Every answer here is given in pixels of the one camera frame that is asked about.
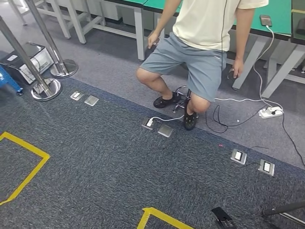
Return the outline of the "person's left hand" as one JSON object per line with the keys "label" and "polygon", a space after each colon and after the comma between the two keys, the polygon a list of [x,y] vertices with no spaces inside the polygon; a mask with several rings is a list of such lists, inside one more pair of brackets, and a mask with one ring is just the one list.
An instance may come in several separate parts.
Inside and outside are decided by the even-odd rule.
{"label": "person's left hand", "polygon": [[233,79],[239,78],[243,71],[244,63],[242,57],[236,57],[232,67]]}

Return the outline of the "person's right hand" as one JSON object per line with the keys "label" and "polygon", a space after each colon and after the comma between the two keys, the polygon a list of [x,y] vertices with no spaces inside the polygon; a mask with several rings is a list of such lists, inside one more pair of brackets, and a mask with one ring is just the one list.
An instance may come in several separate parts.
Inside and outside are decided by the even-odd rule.
{"label": "person's right hand", "polygon": [[160,41],[160,32],[152,31],[148,38],[148,48],[151,49],[153,45],[157,45]]}

